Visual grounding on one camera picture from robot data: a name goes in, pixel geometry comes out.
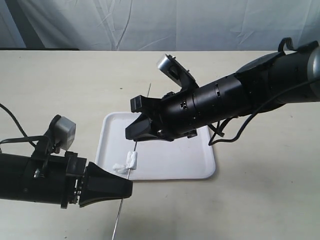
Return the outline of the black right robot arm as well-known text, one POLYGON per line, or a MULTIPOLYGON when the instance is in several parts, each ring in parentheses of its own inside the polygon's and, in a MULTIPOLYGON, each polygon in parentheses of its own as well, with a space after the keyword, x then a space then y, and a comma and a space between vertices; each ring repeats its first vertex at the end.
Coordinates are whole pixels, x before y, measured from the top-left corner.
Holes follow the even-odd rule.
POLYGON ((292 39, 281 40, 276 52, 261 56, 236 72, 198 86, 177 59, 165 54, 158 69, 180 86, 162 98, 138 95, 130 108, 138 117, 128 125, 125 138, 134 142, 193 138, 209 127, 224 142, 224 128, 235 118, 252 120, 260 113, 290 103, 320 100, 320 44, 293 47, 292 39))

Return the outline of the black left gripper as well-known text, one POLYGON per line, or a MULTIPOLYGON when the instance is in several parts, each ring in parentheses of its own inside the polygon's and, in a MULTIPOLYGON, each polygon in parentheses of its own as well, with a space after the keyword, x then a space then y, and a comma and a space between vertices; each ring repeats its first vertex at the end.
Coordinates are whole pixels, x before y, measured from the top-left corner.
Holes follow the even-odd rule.
POLYGON ((83 176, 85 200, 79 201, 80 208, 132 195, 131 180, 107 172, 93 162, 86 167, 86 163, 86 158, 70 151, 64 156, 29 160, 22 175, 22 200, 66 209, 68 204, 77 203, 77 181, 83 176))

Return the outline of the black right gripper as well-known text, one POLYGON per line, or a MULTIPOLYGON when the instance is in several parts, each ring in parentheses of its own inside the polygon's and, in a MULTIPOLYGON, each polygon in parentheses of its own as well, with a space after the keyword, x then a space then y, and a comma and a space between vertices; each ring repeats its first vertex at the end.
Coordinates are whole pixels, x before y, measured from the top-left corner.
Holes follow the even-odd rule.
POLYGON ((197 133, 198 110, 195 91, 169 92, 162 98, 138 95, 130 100, 132 113, 144 113, 125 128, 133 141, 172 142, 193 138, 197 133))

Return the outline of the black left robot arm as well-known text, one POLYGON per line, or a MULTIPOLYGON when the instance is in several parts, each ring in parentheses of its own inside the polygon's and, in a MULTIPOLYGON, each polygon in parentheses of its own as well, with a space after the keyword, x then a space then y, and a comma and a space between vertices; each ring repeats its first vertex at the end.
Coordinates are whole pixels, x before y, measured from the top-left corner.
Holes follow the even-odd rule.
POLYGON ((0 197, 5 200, 81 208, 111 200, 127 199, 133 182, 107 172, 77 153, 48 155, 40 159, 15 154, 0 155, 0 197))

